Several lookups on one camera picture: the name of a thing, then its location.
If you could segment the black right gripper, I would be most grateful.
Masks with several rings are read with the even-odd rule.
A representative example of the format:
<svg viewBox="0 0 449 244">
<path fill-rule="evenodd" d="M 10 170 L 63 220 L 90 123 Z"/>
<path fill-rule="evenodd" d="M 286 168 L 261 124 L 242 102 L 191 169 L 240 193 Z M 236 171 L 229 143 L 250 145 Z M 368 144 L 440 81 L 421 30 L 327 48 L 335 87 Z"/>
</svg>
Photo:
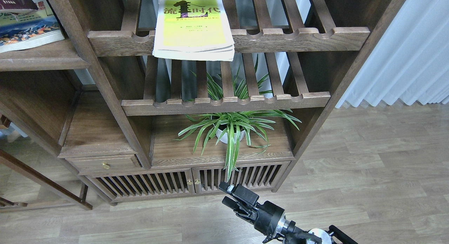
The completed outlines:
<svg viewBox="0 0 449 244">
<path fill-rule="evenodd" d="M 252 224 L 267 238 L 281 237 L 283 223 L 279 227 L 279 221 L 283 218 L 284 209 L 269 201 L 263 204 L 258 203 L 259 196 L 240 184 L 231 185 L 221 182 L 219 189 L 237 199 L 234 201 L 224 197 L 222 203 L 231 208 L 238 217 Z"/>
</svg>

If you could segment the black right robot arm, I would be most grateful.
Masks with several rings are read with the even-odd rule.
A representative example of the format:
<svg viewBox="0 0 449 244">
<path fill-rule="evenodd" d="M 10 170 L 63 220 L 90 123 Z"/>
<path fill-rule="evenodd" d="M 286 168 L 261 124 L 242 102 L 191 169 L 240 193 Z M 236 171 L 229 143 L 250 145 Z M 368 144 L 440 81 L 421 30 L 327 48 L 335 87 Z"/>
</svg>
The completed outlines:
<svg viewBox="0 0 449 244">
<path fill-rule="evenodd" d="M 231 208 L 238 217 L 252 224 L 254 228 L 266 236 L 263 243 L 277 239 L 284 244 L 334 244 L 336 237 L 343 244 L 355 244 L 352 238 L 343 231 L 329 226 L 328 231 L 313 228 L 304 231 L 296 227 L 294 221 L 285 218 L 285 210 L 272 202 L 257 202 L 259 196 L 244 186 L 229 185 L 221 182 L 219 189 L 234 198 L 224 197 L 222 203 Z"/>
</svg>

